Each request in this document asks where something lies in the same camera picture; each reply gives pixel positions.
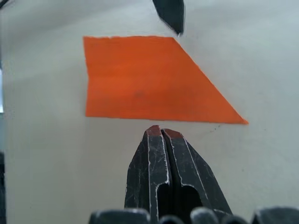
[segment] white table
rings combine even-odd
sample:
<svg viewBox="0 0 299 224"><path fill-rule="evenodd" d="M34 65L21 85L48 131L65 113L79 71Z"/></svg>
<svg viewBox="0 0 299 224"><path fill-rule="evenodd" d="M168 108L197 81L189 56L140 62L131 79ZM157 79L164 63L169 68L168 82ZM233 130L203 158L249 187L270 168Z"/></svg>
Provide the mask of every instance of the white table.
<svg viewBox="0 0 299 224"><path fill-rule="evenodd" d="M1 11L9 224L86 224L94 210L122 208L127 167L153 124L186 137L235 214L298 205L299 1L185 4L179 43L249 126L84 116L82 36L173 35L150 0L12 1Z"/></svg>

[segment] orange paper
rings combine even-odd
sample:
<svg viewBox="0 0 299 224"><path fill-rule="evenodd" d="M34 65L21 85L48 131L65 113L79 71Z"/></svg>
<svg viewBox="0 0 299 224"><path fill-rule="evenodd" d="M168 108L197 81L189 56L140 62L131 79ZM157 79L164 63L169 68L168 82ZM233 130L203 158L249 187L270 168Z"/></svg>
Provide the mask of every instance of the orange paper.
<svg viewBox="0 0 299 224"><path fill-rule="evenodd" d="M84 37L86 116L247 124L170 37Z"/></svg>

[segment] white surface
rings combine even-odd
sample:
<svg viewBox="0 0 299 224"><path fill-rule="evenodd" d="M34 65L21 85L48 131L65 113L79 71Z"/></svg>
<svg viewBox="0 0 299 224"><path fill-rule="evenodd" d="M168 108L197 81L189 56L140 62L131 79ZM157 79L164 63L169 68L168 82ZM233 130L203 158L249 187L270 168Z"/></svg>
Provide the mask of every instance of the white surface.
<svg viewBox="0 0 299 224"><path fill-rule="evenodd" d="M143 131L183 133L235 214L299 201L299 1L186 0L178 40L249 126L86 118L82 36L172 35L150 0L14 1L1 11L9 224L122 208Z"/></svg>

